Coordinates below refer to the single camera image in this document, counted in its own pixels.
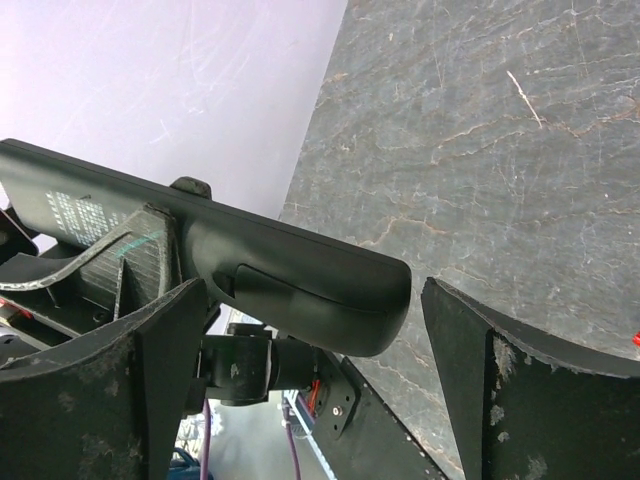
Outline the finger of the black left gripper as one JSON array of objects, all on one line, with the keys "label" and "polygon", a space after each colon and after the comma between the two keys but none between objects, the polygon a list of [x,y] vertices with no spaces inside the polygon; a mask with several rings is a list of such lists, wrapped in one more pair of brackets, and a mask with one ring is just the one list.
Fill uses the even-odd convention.
[{"label": "finger of the black left gripper", "polygon": [[171,183],[170,187],[174,190],[197,196],[199,198],[204,198],[206,200],[212,199],[210,185],[202,180],[190,176],[179,177]]}]

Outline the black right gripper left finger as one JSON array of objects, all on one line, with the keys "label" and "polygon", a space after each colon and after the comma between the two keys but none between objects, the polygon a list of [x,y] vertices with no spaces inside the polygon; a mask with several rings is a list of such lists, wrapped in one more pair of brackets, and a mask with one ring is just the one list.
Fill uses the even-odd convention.
[{"label": "black right gripper left finger", "polygon": [[166,478],[206,310],[205,284],[192,279],[2,366],[2,478]]}]

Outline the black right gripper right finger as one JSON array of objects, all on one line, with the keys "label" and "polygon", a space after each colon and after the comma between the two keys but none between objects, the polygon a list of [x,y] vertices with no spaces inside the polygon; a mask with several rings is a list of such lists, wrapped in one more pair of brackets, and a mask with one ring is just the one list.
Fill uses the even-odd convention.
[{"label": "black right gripper right finger", "polygon": [[421,294],[468,479],[636,479],[639,363],[428,278]]}]

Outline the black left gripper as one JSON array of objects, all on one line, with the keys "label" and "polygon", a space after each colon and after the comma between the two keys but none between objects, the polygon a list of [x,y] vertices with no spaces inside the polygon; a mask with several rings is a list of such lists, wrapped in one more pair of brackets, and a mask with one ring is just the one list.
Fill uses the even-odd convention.
[{"label": "black left gripper", "polygon": [[1,364],[61,345],[133,313],[182,282],[175,221],[143,205],[83,250],[1,211]]}]

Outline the black remote control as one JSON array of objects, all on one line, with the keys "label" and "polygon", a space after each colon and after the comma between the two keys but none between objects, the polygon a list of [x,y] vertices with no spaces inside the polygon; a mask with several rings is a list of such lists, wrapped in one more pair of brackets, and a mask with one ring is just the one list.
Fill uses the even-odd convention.
[{"label": "black remote control", "polygon": [[23,224],[77,247],[145,204],[166,210],[185,276],[326,350],[377,355],[407,316],[411,271],[377,252],[15,139],[1,144],[1,184]]}]

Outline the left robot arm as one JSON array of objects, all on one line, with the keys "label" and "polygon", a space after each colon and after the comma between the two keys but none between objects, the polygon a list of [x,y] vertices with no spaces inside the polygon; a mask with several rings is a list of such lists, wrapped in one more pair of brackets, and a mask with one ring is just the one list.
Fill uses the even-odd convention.
[{"label": "left robot arm", "polygon": [[40,253],[12,209],[1,214],[4,325],[37,350],[63,354],[67,371],[132,377],[137,402],[171,392],[197,411],[208,399],[245,406],[273,390],[309,387],[314,347],[264,327],[207,328],[219,309],[182,266],[177,222],[145,203],[77,253]]}]

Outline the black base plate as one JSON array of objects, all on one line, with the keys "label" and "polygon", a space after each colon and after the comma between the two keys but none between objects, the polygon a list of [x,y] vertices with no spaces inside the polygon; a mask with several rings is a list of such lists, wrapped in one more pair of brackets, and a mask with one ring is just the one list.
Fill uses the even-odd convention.
[{"label": "black base plate", "polygon": [[349,359],[320,350],[314,374],[282,399],[329,479],[447,477]]}]

